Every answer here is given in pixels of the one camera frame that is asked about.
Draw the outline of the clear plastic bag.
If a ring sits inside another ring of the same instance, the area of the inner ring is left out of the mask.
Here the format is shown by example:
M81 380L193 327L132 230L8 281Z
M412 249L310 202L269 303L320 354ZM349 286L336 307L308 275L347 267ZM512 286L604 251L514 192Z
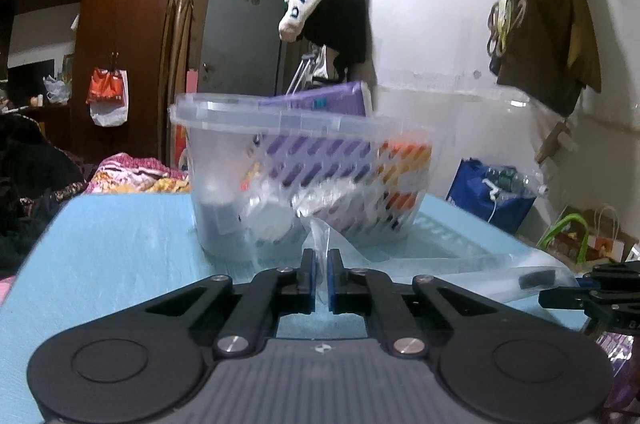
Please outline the clear plastic bag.
M578 285L573 271L544 251L525 247L491 253L426 215L418 217L408 236L360 247L318 218L305 219L304 226L304 245L316 252L322 274L329 269L329 251L337 249L347 268L381 270L399 283L434 276L500 303Z

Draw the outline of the orange white package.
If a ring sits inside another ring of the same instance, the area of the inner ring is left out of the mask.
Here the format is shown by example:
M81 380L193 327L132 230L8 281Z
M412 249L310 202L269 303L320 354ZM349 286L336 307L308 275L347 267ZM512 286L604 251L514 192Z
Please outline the orange white package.
M378 151L376 174L383 185L385 222L399 231L426 188L433 147L430 144L386 141Z

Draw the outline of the purple box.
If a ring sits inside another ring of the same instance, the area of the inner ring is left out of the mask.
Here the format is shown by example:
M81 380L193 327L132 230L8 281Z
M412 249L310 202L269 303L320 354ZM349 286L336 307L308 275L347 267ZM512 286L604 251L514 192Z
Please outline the purple box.
M264 107L304 109L367 117L373 111L371 92L362 81L322 86L290 95L260 99Z

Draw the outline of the clear plastic basket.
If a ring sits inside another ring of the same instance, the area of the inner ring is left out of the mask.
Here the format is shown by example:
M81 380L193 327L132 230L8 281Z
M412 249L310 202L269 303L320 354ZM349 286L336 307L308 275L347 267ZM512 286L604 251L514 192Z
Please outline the clear plastic basket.
M186 132L198 242L245 261L291 253L318 218L357 245L408 233L430 182L399 231L385 222L378 151L389 140L430 144L431 127L378 115L264 107L250 96L183 94L169 109Z

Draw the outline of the blue shopping bag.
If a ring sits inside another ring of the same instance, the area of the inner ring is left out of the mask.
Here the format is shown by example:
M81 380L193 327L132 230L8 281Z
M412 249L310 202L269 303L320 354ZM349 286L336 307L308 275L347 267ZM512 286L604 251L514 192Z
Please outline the blue shopping bag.
M446 201L488 224L514 235L534 205L538 186L514 166L462 160Z

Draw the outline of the pink floral bedding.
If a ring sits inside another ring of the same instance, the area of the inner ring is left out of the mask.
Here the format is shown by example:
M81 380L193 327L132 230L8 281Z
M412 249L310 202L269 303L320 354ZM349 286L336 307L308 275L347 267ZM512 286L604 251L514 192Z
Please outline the pink floral bedding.
M154 158L134 158L121 152L96 168L85 193L189 192L186 172L171 169Z

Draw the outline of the orange white plastic bag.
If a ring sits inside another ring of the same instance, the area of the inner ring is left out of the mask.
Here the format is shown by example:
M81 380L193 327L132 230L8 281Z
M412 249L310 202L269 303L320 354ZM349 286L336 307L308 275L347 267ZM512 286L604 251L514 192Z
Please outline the orange white plastic bag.
M128 121L129 92L127 71L94 68L86 104L92 122L99 127L122 126Z

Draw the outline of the olive hanging bags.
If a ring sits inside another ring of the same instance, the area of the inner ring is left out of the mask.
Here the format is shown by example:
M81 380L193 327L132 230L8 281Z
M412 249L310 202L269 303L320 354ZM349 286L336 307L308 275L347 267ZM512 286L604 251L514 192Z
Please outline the olive hanging bags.
M584 88L601 91L587 0L498 0L489 16L490 70L501 86L571 115Z

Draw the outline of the black hanging garment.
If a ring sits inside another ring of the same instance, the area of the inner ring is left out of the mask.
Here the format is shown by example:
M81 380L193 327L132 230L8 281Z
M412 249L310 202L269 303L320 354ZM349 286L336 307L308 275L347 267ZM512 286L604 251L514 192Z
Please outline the black hanging garment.
M350 69L366 61L367 28L366 0L321 0L306 19L302 36L336 51L334 70L347 81Z

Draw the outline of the grey metal door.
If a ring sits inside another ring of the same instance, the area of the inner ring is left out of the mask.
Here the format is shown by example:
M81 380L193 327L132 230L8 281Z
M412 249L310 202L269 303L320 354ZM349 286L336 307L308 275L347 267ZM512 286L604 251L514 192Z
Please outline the grey metal door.
M270 97L282 78L283 0L208 0L198 92Z

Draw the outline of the brown wooden wardrobe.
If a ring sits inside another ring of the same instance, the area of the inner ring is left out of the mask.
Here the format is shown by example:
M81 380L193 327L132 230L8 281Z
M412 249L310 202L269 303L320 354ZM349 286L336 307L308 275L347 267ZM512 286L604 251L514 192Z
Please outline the brown wooden wardrobe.
M1 0L2 19L51 6L78 3L70 151L99 162L114 153L158 158L164 150L166 78L163 73L171 0ZM129 113L122 126L99 127L86 102L96 68L128 74Z

